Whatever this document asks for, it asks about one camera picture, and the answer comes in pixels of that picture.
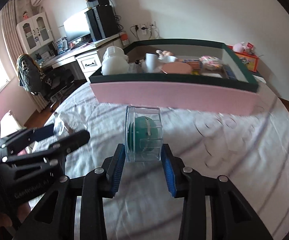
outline screw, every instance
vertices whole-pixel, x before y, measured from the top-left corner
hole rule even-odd
[[[94,173],[96,173],[96,174],[101,174],[101,173],[103,173],[104,172],[104,169],[103,168],[96,168],[95,170],[94,170]]]
[[[62,177],[60,177],[60,179],[59,179],[59,181],[60,181],[61,183],[66,182],[67,180],[68,180],[68,177],[67,177],[67,176],[62,176]]]
[[[57,159],[54,159],[54,160],[51,160],[49,162],[50,166],[57,166],[58,165],[58,160]]]
[[[182,170],[183,170],[185,173],[191,173],[191,172],[192,172],[192,168],[190,168],[190,167],[184,167]]]
[[[221,175],[221,176],[219,176],[219,180],[220,180],[221,182],[227,182],[227,181],[228,181],[228,177],[225,176],[225,175]]]

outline drawer handle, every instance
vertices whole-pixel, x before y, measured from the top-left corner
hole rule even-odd
[[[85,64],[85,67],[89,67],[89,66],[92,66],[92,65],[95,65],[95,63],[92,62],[91,64]]]

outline transparent plastic container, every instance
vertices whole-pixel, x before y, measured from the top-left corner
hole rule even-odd
[[[163,126],[160,109],[127,106],[125,122],[127,162],[160,161],[162,145]]]
[[[54,113],[53,133],[59,140],[80,130],[87,130],[85,123],[76,112]]]

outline monitor screen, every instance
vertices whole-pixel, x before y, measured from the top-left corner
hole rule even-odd
[[[90,33],[89,25],[86,21],[86,11],[88,11],[88,8],[72,15],[63,23],[68,42],[75,41]]]

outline wall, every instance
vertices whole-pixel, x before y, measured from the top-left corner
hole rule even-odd
[[[11,110],[19,123],[24,125],[24,123],[36,110],[36,107],[27,92],[22,87],[19,87],[18,78],[15,74],[4,44],[1,30],[1,20],[0,60],[10,78],[10,82],[0,91],[0,118]]]
[[[156,21],[163,38],[251,42],[261,57],[259,72],[270,88],[289,100],[289,15],[277,0],[112,0],[121,24]],[[86,7],[84,0],[44,0],[55,38],[63,22]]]

